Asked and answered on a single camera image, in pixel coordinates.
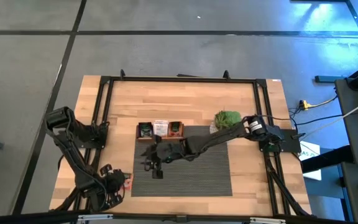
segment white paper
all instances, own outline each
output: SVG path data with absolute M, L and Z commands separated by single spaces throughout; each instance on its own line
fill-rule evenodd
M 153 124 L 154 134 L 158 136 L 167 136 L 168 134 L 168 121 L 156 120 Z
M 310 142 L 301 142 L 301 155 L 299 159 L 301 161 L 320 155 L 320 146 Z M 321 169 L 303 174 L 304 177 L 311 178 L 314 180 L 321 180 Z

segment black clamp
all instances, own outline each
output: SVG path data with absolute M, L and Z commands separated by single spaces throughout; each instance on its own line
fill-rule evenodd
M 267 82 L 266 79 L 263 78 L 257 78 L 255 79 L 256 83 L 258 83 L 261 87 L 267 88 Z
M 177 215 L 177 223 L 186 223 L 189 222 L 187 219 L 187 215 Z
M 227 71 L 227 70 L 224 71 L 223 78 L 225 78 L 226 80 L 230 79 L 229 71 Z
M 123 69 L 121 69 L 121 71 L 119 71 L 119 79 L 121 81 L 124 81 L 124 77 L 125 77 L 125 72 Z

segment white label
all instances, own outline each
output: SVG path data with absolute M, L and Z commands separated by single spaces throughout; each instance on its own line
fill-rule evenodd
M 257 125 L 257 124 L 258 124 L 258 121 L 254 121 L 254 122 L 252 122 L 252 123 L 249 124 L 249 127 L 252 128 L 252 127 L 254 127 L 254 126 Z
M 167 136 L 168 134 L 168 121 L 156 120 L 153 124 L 154 134 L 158 136 Z
M 301 161 L 320 155 L 320 146 L 309 142 L 300 142 L 302 153 L 299 156 Z M 321 180 L 321 170 L 312 171 L 303 174 L 304 177 L 311 178 L 314 180 Z
M 259 128 L 262 128 L 261 124 L 258 124 L 258 125 L 255 125 L 255 126 L 251 127 L 251 132 L 254 132 L 255 130 L 257 130 Z

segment green plant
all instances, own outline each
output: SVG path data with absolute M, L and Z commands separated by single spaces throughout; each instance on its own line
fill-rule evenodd
M 215 115 L 214 123 L 218 130 L 230 128 L 241 121 L 240 113 L 236 111 L 220 111 Z

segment black cable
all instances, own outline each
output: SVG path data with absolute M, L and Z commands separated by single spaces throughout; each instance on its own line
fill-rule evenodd
M 339 116 L 344 116 L 344 114 L 338 114 L 338 115 L 333 115 L 333 116 L 327 116 L 327 117 L 323 117 L 323 118 L 318 118 L 318 119 L 314 119 L 314 120 L 311 120 L 311 121 L 308 121 L 308 122 L 305 122 L 305 123 L 300 123 L 300 124 L 298 124 L 298 125 L 310 124 L 310 123 L 315 122 L 315 121 L 320 121 L 320 120 L 329 119 L 329 118 L 336 118 L 336 117 L 339 117 Z
M 288 112 L 291 112 L 292 115 L 297 114 L 297 113 L 299 113 L 300 111 L 301 111 L 301 109 L 299 109 L 299 108 L 289 108 L 289 109 L 288 109 Z
M 302 165 L 302 160 L 299 159 L 299 156 L 295 152 L 291 152 L 291 154 L 293 154 L 293 156 L 295 156 L 299 160 L 299 162 L 301 162 L 301 165 Z
M 270 116 L 270 115 L 257 115 L 257 116 L 273 118 L 273 119 L 280 120 L 280 121 L 289 121 L 290 120 L 289 118 L 275 118 L 275 117 Z
M 293 124 L 295 125 L 295 131 L 296 131 L 296 133 L 298 134 L 298 125 L 297 125 L 295 119 L 291 118 L 291 120 L 293 121 Z
M 62 159 L 65 157 L 65 155 L 60 156 L 59 161 L 57 162 L 57 171 L 60 170 L 60 164 L 62 163 Z
M 57 141 L 61 146 L 64 146 L 64 144 L 62 143 L 61 140 L 59 140 L 58 138 L 53 138 L 53 140 Z M 70 156 L 70 159 L 73 160 L 72 156 L 70 153 L 67 154 L 67 156 Z M 92 175 L 90 175 L 89 173 L 87 173 L 85 170 L 81 169 L 77 164 L 73 164 L 74 166 L 76 166 L 76 168 L 81 171 L 83 174 L 87 175 L 88 177 L 90 177 L 91 179 L 93 179 L 96 183 L 98 183 L 98 185 L 100 185 L 100 187 L 102 187 L 103 191 L 104 191 L 104 202 L 102 203 L 102 205 L 99 207 L 99 210 L 101 210 L 104 206 L 104 204 L 106 204 L 107 199 L 108 199 L 108 193 L 107 190 L 105 188 L 105 186 L 95 177 L 93 177 Z
M 122 185 L 122 200 L 125 198 L 125 185 Z
M 302 109 L 301 108 L 298 108 L 295 110 L 295 112 L 292 114 L 292 118 L 295 117 L 295 115 L 297 115 L 298 113 L 301 113 Z

